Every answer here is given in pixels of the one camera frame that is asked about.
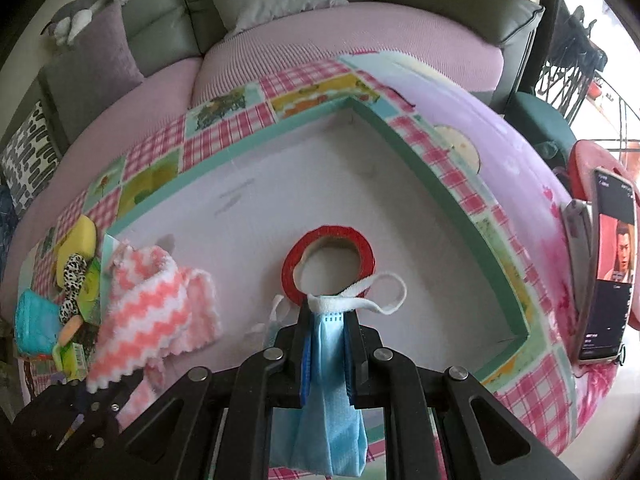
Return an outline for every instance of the person on phone screen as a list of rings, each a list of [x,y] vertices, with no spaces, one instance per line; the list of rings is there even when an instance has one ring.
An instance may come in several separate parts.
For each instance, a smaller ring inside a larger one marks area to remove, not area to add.
[[[616,227],[616,261],[604,279],[610,282],[631,283],[633,270],[633,247],[629,225],[619,221]]]

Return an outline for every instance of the silver screw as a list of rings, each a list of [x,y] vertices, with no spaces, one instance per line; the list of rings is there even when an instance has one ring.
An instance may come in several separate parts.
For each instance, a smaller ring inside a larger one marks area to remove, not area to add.
[[[452,366],[449,368],[449,377],[451,377],[454,381],[464,381],[467,377],[469,377],[469,372],[466,371],[466,368],[462,366]]]
[[[269,361],[278,361],[284,357],[284,352],[279,348],[272,346],[271,348],[267,348],[262,355]]]
[[[394,353],[389,348],[376,348],[373,351],[373,357],[378,361],[391,361],[393,356]]]
[[[204,366],[196,366],[189,370],[187,377],[193,381],[194,383],[199,383],[200,381],[204,381],[209,375],[209,370],[207,370]]]

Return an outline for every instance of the black and white patterned pillow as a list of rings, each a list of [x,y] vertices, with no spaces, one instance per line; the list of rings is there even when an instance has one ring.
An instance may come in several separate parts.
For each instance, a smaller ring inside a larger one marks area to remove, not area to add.
[[[0,155],[0,166],[14,200],[15,213],[22,218],[58,166],[40,101]]]

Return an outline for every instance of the teal chair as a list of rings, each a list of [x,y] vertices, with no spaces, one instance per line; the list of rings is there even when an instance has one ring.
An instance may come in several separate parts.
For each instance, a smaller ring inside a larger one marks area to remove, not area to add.
[[[504,120],[527,139],[552,170],[566,169],[577,139],[558,110],[535,95],[516,92],[509,99]]]

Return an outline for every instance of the smartphone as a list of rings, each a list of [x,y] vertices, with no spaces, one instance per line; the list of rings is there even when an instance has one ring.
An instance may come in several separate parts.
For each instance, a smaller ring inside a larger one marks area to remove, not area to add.
[[[636,278],[636,200],[633,185],[603,168],[593,171],[591,279],[580,313],[576,361],[618,357]]]

